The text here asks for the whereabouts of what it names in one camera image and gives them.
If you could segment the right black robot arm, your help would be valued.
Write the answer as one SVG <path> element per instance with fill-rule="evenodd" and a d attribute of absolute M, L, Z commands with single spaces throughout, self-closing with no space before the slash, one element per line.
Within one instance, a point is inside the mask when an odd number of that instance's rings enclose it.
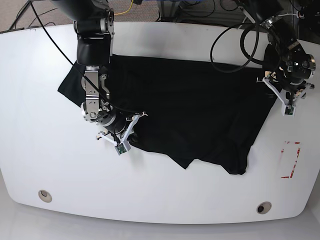
<path fill-rule="evenodd" d="M 53 4 L 73 21 L 77 34 L 76 62 L 85 67 L 81 78 L 83 117 L 105 128 L 98 138 L 112 143 L 119 155 L 124 154 L 131 149 L 128 137 L 145 113 L 121 109 L 110 100 L 106 83 L 113 54 L 114 10 L 106 0 L 55 0 Z"/>

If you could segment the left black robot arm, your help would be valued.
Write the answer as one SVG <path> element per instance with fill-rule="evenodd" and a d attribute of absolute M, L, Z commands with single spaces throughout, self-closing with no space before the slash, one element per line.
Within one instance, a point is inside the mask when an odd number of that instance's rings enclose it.
<path fill-rule="evenodd" d="M 277 0 L 237 0 L 235 3 L 250 22 L 243 30 L 239 42 L 247 61 L 230 72 L 238 72 L 250 62 L 261 65 L 266 74 L 262 81 L 280 99 L 282 114 L 294 116 L 297 101 L 314 88 L 307 80 L 316 71 L 315 58 L 305 52 L 294 30 L 283 20 L 281 13 L 284 9 Z M 254 43 L 251 54 L 245 49 L 247 34 L 255 30 L 259 37 L 260 29 L 267 31 L 269 41 L 263 60 L 254 57 L 258 41 Z"/>

